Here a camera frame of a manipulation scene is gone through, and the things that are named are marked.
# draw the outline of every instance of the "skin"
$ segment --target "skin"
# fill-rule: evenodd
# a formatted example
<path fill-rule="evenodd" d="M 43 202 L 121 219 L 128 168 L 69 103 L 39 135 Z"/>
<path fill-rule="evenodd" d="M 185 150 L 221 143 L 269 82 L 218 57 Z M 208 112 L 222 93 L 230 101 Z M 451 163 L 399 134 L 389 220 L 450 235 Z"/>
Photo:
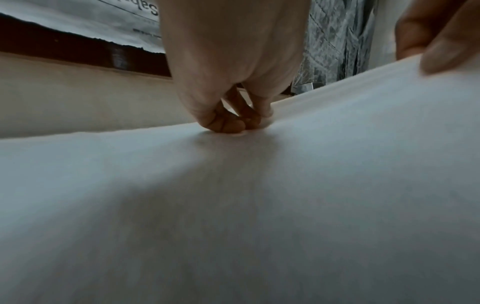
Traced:
<path fill-rule="evenodd" d="M 311 0 L 157 1 L 178 95 L 198 123 L 239 133 L 271 116 L 300 67 Z M 395 35 L 397 59 L 424 53 L 425 73 L 452 69 L 480 50 L 480 0 L 413 0 Z"/>
<path fill-rule="evenodd" d="M 414 0 L 395 36 L 397 59 L 423 54 L 425 73 L 453 69 L 480 51 L 480 0 Z"/>

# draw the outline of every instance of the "hand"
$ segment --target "hand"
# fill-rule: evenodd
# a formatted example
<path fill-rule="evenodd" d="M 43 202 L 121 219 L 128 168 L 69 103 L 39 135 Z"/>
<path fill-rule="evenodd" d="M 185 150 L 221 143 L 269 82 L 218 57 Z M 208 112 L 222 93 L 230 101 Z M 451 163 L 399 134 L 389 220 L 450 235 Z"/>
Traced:
<path fill-rule="evenodd" d="M 238 133 L 272 115 L 302 61 L 310 0 L 158 0 L 180 100 L 205 128 Z M 239 94 L 242 83 L 253 109 Z M 229 112 L 221 99 L 238 114 Z"/>
<path fill-rule="evenodd" d="M 480 51 L 480 0 L 414 0 L 395 36 L 398 60 L 424 53 L 426 73 L 452 69 Z"/>

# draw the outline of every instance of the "white fabric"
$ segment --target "white fabric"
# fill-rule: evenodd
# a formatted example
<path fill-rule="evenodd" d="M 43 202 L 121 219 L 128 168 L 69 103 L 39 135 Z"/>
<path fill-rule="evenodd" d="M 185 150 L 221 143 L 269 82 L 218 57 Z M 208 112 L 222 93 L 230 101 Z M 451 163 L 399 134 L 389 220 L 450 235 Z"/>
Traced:
<path fill-rule="evenodd" d="M 248 134 L 0 140 L 0 302 L 480 302 L 480 60 L 417 65 Z"/>

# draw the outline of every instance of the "black lettering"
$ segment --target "black lettering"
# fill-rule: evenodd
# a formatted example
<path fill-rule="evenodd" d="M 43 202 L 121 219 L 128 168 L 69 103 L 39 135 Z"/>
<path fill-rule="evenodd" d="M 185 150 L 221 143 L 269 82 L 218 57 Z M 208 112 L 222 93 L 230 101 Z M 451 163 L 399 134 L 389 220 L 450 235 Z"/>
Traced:
<path fill-rule="evenodd" d="M 133 4 L 136 4 L 138 6 L 138 9 L 141 11 L 142 10 L 142 0 L 131 0 Z"/>
<path fill-rule="evenodd" d="M 151 9 L 151 14 L 154 15 L 154 16 L 158 16 L 159 15 L 159 10 L 157 9 L 156 6 L 154 6 L 153 4 L 150 4 L 149 5 L 150 9 Z"/>

